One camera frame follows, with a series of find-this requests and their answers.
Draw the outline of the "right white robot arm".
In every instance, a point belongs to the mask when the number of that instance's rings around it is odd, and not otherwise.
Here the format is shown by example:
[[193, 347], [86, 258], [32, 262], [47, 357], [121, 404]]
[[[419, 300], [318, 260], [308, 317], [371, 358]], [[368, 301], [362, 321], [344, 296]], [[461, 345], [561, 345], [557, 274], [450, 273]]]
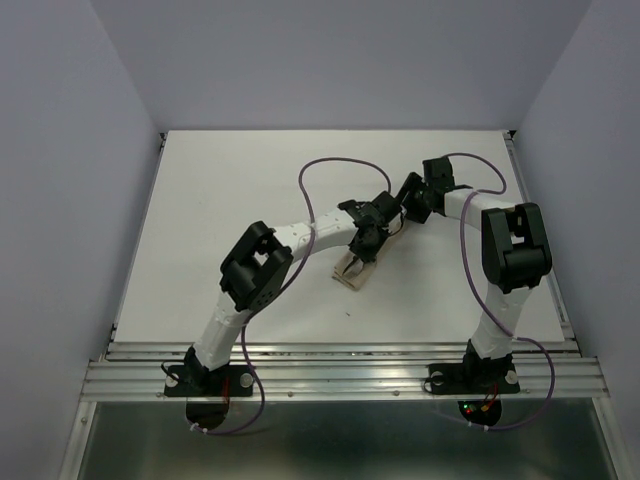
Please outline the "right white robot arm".
[[[507, 202], [504, 174], [489, 160], [471, 153], [460, 157], [481, 162], [496, 175], [496, 188], [459, 184], [453, 153], [422, 162], [421, 174], [411, 173], [396, 195], [409, 220], [425, 223], [432, 214], [458, 222], [462, 268], [481, 309], [478, 326], [469, 340], [474, 356], [460, 366], [463, 384], [482, 390], [496, 378], [492, 362], [512, 354], [512, 342], [525, 302], [552, 269], [552, 255], [540, 207], [535, 203]], [[482, 273], [486, 293], [479, 292], [468, 258], [466, 234], [480, 235]]]

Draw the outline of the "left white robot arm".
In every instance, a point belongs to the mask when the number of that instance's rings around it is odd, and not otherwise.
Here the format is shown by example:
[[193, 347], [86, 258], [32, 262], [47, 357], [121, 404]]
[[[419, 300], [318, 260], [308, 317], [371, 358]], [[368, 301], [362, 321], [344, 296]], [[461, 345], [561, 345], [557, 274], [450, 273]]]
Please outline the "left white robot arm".
[[223, 260], [220, 294], [211, 320], [184, 358], [188, 382], [199, 393], [215, 392], [233, 345], [252, 315], [281, 293], [292, 265], [324, 250], [346, 247], [343, 271], [359, 265], [367, 274], [401, 218], [399, 200], [384, 191], [374, 200], [348, 200], [308, 221], [271, 228], [251, 224]]

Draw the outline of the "beige cloth napkin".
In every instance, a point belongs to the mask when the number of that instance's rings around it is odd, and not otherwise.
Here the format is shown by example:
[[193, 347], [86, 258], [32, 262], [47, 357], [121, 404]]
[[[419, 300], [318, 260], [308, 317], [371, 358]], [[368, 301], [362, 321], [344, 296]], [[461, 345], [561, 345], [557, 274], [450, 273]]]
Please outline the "beige cloth napkin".
[[331, 278], [352, 291], [360, 291], [375, 272], [378, 265], [384, 260], [388, 252], [401, 238], [404, 231], [404, 226], [395, 231], [390, 238], [385, 241], [377, 253], [376, 259], [372, 262], [365, 263], [357, 259], [353, 253], [347, 251], [334, 265]]

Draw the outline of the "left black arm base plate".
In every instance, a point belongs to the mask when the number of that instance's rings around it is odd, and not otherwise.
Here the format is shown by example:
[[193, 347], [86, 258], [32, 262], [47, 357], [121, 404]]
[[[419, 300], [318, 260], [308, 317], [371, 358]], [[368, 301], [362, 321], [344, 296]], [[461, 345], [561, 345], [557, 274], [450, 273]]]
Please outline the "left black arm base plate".
[[224, 365], [204, 373], [192, 373], [184, 364], [161, 364], [164, 395], [169, 398], [247, 398], [253, 395], [254, 378], [246, 365]]

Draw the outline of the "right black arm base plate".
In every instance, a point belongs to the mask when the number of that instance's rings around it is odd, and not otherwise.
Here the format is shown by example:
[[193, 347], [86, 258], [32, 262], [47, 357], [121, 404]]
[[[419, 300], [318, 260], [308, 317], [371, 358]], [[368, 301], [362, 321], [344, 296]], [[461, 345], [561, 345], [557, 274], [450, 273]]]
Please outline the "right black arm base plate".
[[493, 393], [517, 394], [518, 382], [509, 383], [507, 374], [513, 368], [480, 368], [472, 370], [462, 363], [434, 363], [427, 366], [428, 376], [423, 380], [423, 390], [438, 396], [473, 396]]

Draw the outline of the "steel fork black handle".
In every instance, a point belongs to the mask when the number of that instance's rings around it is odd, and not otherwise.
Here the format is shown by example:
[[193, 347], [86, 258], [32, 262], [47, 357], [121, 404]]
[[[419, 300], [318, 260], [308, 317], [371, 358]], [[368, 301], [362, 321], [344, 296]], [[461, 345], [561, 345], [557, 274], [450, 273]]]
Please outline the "steel fork black handle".
[[347, 261], [346, 266], [342, 270], [342, 276], [346, 278], [355, 278], [362, 273], [365, 267], [365, 262], [363, 262], [357, 256], [353, 256], [350, 260]]

